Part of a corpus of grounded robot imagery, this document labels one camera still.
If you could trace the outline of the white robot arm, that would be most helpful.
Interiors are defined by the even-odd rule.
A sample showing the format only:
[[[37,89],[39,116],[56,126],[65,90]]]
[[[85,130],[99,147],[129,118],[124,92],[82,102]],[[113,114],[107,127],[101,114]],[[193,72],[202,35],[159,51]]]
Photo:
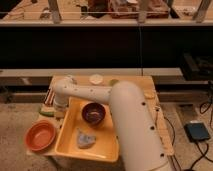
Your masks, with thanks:
[[[113,86],[85,86],[66,76],[53,84],[54,108],[62,110],[70,97],[106,104],[126,171],[172,171],[141,88],[130,81]]]

